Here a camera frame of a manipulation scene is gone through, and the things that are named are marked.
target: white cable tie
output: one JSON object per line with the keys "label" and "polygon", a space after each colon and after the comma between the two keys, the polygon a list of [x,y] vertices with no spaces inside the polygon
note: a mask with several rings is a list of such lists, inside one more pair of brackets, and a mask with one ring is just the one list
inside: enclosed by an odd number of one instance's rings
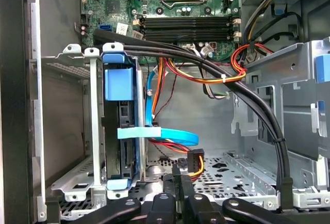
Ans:
{"label": "white cable tie", "polygon": [[221,74],[221,77],[222,77],[223,83],[226,83],[226,75],[225,74]]}
{"label": "white cable tie", "polygon": [[226,99],[230,99],[230,94],[229,94],[229,92],[228,92],[228,91],[226,92],[226,94],[227,94],[227,97],[226,97]]}

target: chip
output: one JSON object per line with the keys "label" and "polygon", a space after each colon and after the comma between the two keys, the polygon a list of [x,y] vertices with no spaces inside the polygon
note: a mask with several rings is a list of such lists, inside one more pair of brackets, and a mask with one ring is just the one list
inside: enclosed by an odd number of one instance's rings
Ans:
{"label": "chip", "polygon": [[107,15],[119,15],[120,11],[120,1],[107,0],[105,1],[105,13]]}

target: green circuit board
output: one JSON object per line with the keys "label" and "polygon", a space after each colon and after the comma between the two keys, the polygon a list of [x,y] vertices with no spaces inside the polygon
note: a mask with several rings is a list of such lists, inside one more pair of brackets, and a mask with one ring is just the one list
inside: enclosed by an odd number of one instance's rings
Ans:
{"label": "green circuit board", "polygon": [[[164,9],[162,15],[156,13],[156,9],[161,7]],[[223,0],[207,0],[203,5],[181,5],[175,6],[173,9],[165,7],[160,0],[81,0],[81,13],[85,14],[88,18],[89,26],[87,30],[87,36],[82,37],[82,44],[87,46],[93,46],[93,31],[98,28],[99,25],[111,25],[112,30],[116,32],[118,23],[127,24],[127,36],[132,35],[133,20],[135,15],[132,14],[132,10],[136,10],[138,14],[142,14],[146,11],[148,18],[156,17],[181,17],[182,7],[190,7],[190,17],[206,17],[204,13],[205,7],[212,9],[209,16],[226,16],[229,14],[238,14],[239,0],[234,0],[229,9],[224,13]],[[235,42],[221,42],[217,43],[213,59],[221,61],[227,59],[235,49]],[[155,58],[148,58],[148,61],[153,63]]]}

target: motherboard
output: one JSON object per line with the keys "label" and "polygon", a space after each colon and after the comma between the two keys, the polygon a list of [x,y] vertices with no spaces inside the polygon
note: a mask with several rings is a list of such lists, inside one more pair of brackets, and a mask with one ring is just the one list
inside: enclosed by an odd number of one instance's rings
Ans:
{"label": "motherboard", "polygon": [[237,44],[226,28],[239,11],[239,0],[81,0],[81,40],[93,46],[93,32],[101,28],[138,39],[195,46],[213,60],[226,61]]}

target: expansion slot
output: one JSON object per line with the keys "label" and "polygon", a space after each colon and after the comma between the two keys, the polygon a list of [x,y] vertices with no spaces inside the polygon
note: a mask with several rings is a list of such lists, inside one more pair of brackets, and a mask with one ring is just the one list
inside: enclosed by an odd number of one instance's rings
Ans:
{"label": "expansion slot", "polygon": [[140,32],[146,40],[158,42],[232,41],[232,17],[145,18]]}

